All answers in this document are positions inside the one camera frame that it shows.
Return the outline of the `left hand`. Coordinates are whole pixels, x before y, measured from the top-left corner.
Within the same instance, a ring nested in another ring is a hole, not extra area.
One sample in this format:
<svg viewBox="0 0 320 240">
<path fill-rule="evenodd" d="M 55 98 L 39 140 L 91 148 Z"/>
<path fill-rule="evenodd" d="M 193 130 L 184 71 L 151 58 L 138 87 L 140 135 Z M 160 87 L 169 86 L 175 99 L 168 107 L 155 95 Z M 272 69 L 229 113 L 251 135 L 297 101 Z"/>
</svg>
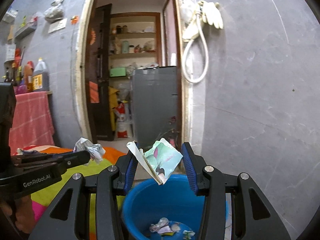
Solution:
<svg viewBox="0 0 320 240">
<path fill-rule="evenodd" d="M 23 233 L 31 233 L 35 227 L 35 214 L 31 195 L 15 200 L 16 228 Z"/>
</svg>

